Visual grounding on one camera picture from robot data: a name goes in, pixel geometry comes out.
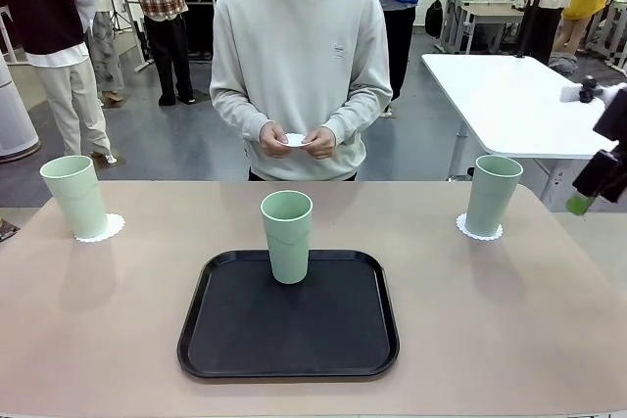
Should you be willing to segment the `person's right hand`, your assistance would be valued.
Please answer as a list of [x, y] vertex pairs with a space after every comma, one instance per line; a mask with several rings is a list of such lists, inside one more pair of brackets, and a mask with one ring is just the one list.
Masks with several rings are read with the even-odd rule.
[[264, 153], [273, 159], [283, 159], [291, 153], [287, 137], [276, 122], [267, 122], [260, 131], [260, 143]]

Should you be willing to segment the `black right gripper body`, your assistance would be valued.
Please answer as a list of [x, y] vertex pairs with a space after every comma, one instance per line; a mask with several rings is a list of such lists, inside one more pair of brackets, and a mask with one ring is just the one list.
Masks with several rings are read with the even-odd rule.
[[625, 89], [619, 89], [609, 100], [593, 130], [610, 141], [626, 142]]

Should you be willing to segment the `person's left hand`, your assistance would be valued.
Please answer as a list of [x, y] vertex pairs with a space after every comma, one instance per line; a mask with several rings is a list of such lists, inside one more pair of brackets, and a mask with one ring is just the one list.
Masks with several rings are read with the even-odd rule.
[[336, 148], [336, 137], [329, 128], [320, 126], [306, 136], [303, 146], [313, 159], [329, 159], [333, 156]]

